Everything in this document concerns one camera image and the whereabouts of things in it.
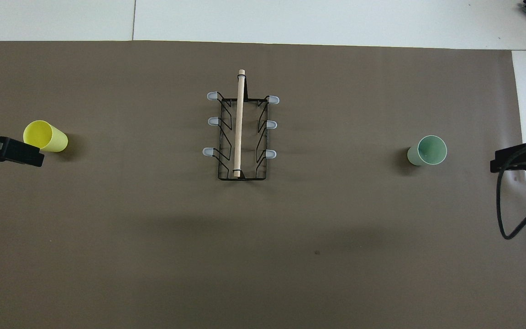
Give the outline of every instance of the brown mat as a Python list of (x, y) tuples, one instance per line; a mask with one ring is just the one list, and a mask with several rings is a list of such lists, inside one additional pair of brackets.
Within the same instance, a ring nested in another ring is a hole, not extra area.
[[(238, 69), (281, 98), (265, 181), (201, 155)], [(526, 328), (508, 51), (0, 42), (0, 135), (35, 119), (69, 146), (0, 163), (0, 328)], [(411, 166), (428, 134), (447, 160)]]

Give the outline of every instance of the black wire frame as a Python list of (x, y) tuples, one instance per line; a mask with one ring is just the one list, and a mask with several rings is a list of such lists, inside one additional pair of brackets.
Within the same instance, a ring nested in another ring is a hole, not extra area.
[[(219, 96), (221, 96), (221, 99), (219, 99), (219, 103), (221, 103), (221, 116), (219, 118), (219, 129), (221, 131), (219, 135), (219, 147), (215, 150), (224, 157), (227, 160), (230, 160), (230, 155), (232, 151), (232, 143), (230, 140), (228, 140), (228, 137), (225, 133), (225, 127), (226, 129), (229, 129), (232, 131), (232, 114), (226, 107), (228, 105), (229, 107), (232, 107), (233, 102), (237, 102), (236, 98), (225, 98), (224, 96), (219, 93)], [(255, 163), (257, 163), (257, 167), (255, 167), (255, 176), (254, 177), (245, 177), (242, 170), (240, 170), (241, 175), (240, 177), (229, 177), (230, 175), (230, 169), (223, 163), (221, 160), (221, 157), (214, 156), (214, 158), (218, 161), (218, 167), (217, 167), (217, 177), (220, 180), (227, 180), (227, 181), (248, 181), (248, 180), (264, 180), (267, 178), (267, 157), (266, 152), (268, 146), (269, 146), (269, 131), (267, 130), (267, 119), (269, 118), (269, 96), (265, 96), (265, 98), (248, 98), (247, 94), (247, 81), (245, 81), (245, 92), (244, 92), (244, 102), (255, 102), (257, 103), (257, 108), (263, 108), (261, 109), (261, 115), (259, 115), (259, 121), (257, 121), (257, 133), (259, 133), (259, 142), (257, 143), (257, 147), (255, 148), (255, 156), (257, 157), (255, 159)], [(224, 120), (225, 112), (228, 114), (228, 120), (230, 121), (230, 124), (227, 124)], [(228, 156), (225, 156), (225, 154), (222, 153), (222, 150), (224, 149), (224, 143), (228, 144)], [(261, 165), (265, 163), (265, 170), (259, 171), (259, 168)]]

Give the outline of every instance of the white rubber tip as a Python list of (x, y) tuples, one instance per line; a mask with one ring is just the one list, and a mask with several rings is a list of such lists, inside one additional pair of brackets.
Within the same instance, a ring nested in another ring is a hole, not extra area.
[(203, 148), (202, 154), (204, 156), (214, 156), (215, 155), (215, 148)]
[(279, 97), (269, 95), (269, 104), (279, 104)]
[(218, 126), (219, 125), (219, 118), (218, 117), (208, 118), (208, 124), (211, 125), (211, 126)]
[(277, 122), (267, 120), (267, 129), (276, 129), (277, 128)]
[(211, 91), (208, 94), (206, 94), (206, 99), (209, 101), (215, 101), (219, 99), (219, 93), (216, 91)]
[(274, 150), (265, 150), (265, 157), (267, 159), (275, 159), (276, 156), (277, 152), (275, 152)]

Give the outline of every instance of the wooden rod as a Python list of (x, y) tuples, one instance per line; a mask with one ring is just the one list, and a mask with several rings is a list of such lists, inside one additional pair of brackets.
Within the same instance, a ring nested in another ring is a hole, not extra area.
[(241, 172), (238, 171), (241, 168), (241, 139), (242, 139), (242, 104), (245, 92), (245, 70), (240, 69), (238, 71), (238, 90), (237, 90), (237, 124), (236, 132), (234, 133), (234, 169), (232, 174), (234, 177), (240, 177)]

